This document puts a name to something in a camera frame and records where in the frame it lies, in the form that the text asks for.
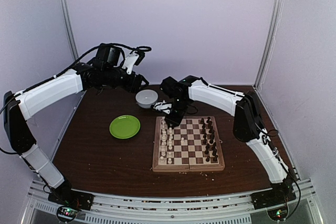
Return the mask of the white bishop chess piece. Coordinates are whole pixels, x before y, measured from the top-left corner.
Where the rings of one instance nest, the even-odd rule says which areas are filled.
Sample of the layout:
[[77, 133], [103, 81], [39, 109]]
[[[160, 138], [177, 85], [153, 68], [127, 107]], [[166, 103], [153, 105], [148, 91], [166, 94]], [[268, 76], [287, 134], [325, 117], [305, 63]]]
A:
[[162, 135], [162, 138], [161, 138], [161, 145], [162, 146], [166, 145], [166, 138], [167, 138], [167, 135]]

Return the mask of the wooden chess board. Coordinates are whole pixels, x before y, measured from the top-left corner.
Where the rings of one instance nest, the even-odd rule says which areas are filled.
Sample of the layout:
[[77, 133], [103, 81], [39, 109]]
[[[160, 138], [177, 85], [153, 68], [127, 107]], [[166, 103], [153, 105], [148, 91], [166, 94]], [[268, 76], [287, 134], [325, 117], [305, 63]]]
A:
[[[221, 140], [214, 116], [186, 116], [171, 128], [165, 117], [156, 118], [152, 170], [154, 172], [217, 172], [225, 168]], [[167, 135], [166, 145], [161, 145]]]

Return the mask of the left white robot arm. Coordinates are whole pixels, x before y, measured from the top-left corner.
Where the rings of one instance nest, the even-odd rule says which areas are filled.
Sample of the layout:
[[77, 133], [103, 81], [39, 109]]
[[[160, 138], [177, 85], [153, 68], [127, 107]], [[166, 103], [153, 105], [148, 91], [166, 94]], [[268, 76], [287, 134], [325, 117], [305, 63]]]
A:
[[148, 85], [145, 77], [135, 73], [133, 68], [140, 64], [149, 48], [129, 48], [128, 55], [121, 45], [102, 44], [95, 50], [96, 55], [88, 62], [76, 60], [59, 74], [22, 91], [8, 91], [4, 95], [1, 112], [11, 154], [18, 155], [64, 205], [75, 201], [75, 192], [68, 179], [38, 145], [28, 124], [46, 108], [91, 88], [121, 87], [136, 93]]

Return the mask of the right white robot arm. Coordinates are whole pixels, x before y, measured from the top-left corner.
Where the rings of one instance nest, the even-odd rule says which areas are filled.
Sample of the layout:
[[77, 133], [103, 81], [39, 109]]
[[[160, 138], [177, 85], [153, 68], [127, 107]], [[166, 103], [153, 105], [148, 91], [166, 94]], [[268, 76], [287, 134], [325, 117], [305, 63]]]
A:
[[180, 81], [167, 77], [160, 84], [160, 90], [172, 102], [157, 102], [152, 108], [166, 113], [165, 121], [171, 127], [180, 125], [188, 106], [194, 101], [212, 105], [233, 116], [234, 137], [253, 150], [268, 174], [272, 187], [269, 192], [271, 202], [279, 204], [284, 199], [295, 197], [295, 175], [290, 172], [278, 149], [271, 142], [261, 118], [258, 97], [254, 92], [231, 91], [195, 76], [187, 76]]

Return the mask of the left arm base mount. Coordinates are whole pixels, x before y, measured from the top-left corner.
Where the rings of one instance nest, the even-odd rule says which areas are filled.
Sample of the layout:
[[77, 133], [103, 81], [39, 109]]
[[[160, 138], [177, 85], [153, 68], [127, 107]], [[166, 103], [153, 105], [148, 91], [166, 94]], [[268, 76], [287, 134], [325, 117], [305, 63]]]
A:
[[53, 193], [50, 193], [48, 196], [48, 201], [80, 210], [90, 210], [93, 200], [94, 200], [93, 194], [83, 193], [75, 190], [71, 191], [70, 199], [66, 200], [61, 200], [60, 197], [57, 197]]

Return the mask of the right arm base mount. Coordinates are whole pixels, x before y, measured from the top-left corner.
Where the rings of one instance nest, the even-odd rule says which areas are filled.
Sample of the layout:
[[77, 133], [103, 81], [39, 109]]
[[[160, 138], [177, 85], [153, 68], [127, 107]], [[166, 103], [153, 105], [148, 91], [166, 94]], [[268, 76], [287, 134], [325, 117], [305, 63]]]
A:
[[284, 205], [285, 203], [295, 199], [296, 194], [294, 192], [290, 192], [285, 195], [280, 191], [267, 190], [251, 194], [251, 200], [255, 210]]

